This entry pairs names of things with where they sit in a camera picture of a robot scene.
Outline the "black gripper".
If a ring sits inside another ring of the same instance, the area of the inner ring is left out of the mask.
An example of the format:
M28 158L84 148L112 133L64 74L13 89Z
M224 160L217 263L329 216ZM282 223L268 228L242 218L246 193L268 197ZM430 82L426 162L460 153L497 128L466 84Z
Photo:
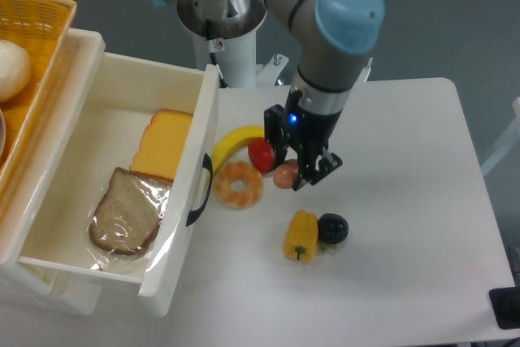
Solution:
M297 152L294 191L306 184L316 185L343 165L343 160L328 150L341 111L315 114L303 106L303 98L304 93L294 89L288 93L285 106L276 104L264 111L265 140L274 155L271 169L285 162L289 148Z

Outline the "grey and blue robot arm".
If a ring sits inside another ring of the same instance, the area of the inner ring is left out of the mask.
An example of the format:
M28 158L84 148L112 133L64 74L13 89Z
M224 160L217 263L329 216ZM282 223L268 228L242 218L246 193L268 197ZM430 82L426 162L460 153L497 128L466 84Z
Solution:
M351 88L369 65L384 0L150 0L177 5L199 67L213 65L223 87L253 83L256 33L273 15L299 41L301 57L286 103L265 111L275 165L297 154L294 188L317 184L342 164L329 139Z

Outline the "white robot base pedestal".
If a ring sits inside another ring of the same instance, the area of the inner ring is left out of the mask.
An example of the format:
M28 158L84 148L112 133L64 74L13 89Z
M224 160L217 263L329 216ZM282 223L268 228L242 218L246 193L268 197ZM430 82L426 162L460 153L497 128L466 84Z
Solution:
M260 0L179 0L177 13L193 40L197 67L216 66L221 87L283 84L288 57L276 53L257 63L257 31L267 17Z

